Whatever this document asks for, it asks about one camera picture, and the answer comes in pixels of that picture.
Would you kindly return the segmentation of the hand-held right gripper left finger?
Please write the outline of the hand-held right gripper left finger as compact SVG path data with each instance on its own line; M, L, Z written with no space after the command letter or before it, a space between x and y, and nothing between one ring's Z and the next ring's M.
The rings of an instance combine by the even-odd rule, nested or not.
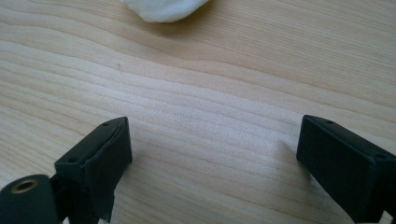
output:
M54 163L50 179L60 220L97 224L111 220L114 190L132 162L128 119L108 120Z

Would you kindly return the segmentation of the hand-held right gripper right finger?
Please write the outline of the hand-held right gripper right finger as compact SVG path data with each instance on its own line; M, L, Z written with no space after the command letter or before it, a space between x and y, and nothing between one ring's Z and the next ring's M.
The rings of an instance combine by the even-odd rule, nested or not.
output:
M356 223L396 224L396 155L343 126L305 115L296 159Z

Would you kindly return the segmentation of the white knitted cloth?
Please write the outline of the white knitted cloth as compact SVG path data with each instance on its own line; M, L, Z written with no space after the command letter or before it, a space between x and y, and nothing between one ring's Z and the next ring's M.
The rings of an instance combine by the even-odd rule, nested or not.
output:
M146 22L180 21L209 0L120 0Z

